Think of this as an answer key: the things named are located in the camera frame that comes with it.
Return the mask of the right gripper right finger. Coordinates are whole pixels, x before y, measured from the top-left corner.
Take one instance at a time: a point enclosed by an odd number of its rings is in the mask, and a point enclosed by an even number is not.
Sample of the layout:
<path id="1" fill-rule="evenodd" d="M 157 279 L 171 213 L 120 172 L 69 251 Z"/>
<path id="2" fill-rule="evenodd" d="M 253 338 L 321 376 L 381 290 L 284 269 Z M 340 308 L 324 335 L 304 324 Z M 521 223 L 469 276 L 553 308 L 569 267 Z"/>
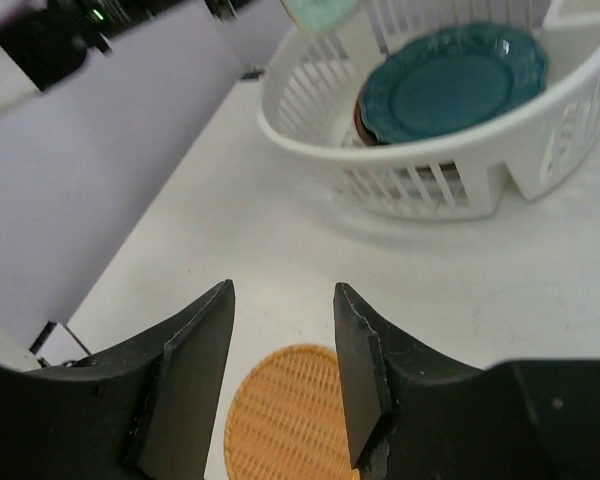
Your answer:
<path id="1" fill-rule="evenodd" d="M 600 479 L 600 359 L 481 370 L 339 283 L 335 344 L 351 465 L 364 479 Z"/>

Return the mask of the light green divided square plate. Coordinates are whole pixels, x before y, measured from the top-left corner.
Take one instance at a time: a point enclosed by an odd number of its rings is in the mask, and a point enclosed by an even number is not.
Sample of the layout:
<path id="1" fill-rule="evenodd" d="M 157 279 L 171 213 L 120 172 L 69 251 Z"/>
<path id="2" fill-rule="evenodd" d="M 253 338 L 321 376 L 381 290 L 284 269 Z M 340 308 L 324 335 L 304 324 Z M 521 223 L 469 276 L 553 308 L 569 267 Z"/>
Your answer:
<path id="1" fill-rule="evenodd" d="M 327 33 L 350 20 L 367 2 L 363 0 L 281 0 L 292 21 L 311 33 Z"/>

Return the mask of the white plastic dish basket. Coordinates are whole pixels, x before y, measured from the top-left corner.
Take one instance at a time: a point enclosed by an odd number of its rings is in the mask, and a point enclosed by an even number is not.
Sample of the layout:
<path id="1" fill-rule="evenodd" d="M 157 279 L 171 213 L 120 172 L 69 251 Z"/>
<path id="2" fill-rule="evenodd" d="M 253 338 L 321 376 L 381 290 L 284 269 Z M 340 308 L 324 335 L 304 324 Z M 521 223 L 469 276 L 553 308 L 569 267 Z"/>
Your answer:
<path id="1" fill-rule="evenodd" d="M 477 22 L 531 34 L 546 89 L 455 134 L 367 147 L 353 110 L 370 73 L 407 43 Z M 507 182 L 533 200 L 559 185 L 600 134 L 600 1 L 372 1 L 337 31 L 291 31 L 274 54 L 258 113 L 263 132 L 362 209 L 404 219 L 491 215 Z M 440 166 L 453 163 L 458 176 Z"/>

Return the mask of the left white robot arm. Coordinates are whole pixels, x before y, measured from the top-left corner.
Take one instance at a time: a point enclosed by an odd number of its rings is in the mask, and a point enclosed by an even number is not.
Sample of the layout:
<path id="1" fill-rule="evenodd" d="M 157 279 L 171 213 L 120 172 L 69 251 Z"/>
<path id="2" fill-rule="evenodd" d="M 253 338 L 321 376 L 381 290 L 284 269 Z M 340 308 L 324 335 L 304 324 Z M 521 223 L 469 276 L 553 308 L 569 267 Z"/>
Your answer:
<path id="1" fill-rule="evenodd" d="M 0 21 L 0 117 L 78 72 L 89 53 L 181 0 L 27 1 Z"/>

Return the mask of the brown rimmed beige round plate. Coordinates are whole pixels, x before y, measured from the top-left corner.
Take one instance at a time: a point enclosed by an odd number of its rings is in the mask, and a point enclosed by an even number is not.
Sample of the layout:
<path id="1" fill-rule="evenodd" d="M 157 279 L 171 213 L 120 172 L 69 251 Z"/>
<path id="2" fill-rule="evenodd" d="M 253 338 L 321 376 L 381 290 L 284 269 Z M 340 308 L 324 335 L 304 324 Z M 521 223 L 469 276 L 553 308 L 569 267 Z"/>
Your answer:
<path id="1" fill-rule="evenodd" d="M 362 143 L 367 147 L 385 146 L 385 143 L 380 142 L 376 135 L 366 127 L 362 120 L 360 106 L 361 95 L 362 93 L 359 92 L 353 110 L 353 124 L 355 126 L 357 135 Z M 440 168 L 444 174 L 450 174 L 454 176 L 459 175 L 457 168 L 453 163 L 444 163 L 440 166 Z"/>

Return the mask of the teal scalloped round plate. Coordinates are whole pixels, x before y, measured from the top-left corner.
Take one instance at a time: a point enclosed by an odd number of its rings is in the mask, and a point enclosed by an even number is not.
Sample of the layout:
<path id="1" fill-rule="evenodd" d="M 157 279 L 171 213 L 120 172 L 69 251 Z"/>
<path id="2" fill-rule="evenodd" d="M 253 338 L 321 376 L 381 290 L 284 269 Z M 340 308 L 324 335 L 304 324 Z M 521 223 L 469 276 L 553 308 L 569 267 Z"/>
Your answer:
<path id="1" fill-rule="evenodd" d="M 544 48 L 524 30 L 488 22 L 440 29 L 370 73 L 361 119 L 382 144 L 455 134 L 535 99 L 548 67 Z"/>

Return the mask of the woven bamboo round tray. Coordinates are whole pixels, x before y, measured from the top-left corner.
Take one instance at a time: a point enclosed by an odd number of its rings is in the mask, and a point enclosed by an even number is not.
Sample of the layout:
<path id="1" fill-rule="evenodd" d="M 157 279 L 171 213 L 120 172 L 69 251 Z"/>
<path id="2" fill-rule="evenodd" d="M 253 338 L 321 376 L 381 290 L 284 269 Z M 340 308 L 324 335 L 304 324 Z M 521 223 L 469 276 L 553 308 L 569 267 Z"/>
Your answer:
<path id="1" fill-rule="evenodd" d="M 261 360 L 234 395 L 223 448 L 230 479 L 358 479 L 335 352 L 300 344 Z"/>

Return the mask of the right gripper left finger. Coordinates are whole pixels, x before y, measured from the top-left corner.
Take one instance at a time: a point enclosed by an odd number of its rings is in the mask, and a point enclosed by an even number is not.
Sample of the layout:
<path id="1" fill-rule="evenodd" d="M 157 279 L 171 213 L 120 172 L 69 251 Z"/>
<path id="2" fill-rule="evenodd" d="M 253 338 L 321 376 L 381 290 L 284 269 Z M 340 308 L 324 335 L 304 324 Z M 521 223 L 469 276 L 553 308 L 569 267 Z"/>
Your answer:
<path id="1" fill-rule="evenodd" d="M 0 479 L 200 479 L 235 315 L 231 281 L 71 366 L 0 365 Z"/>

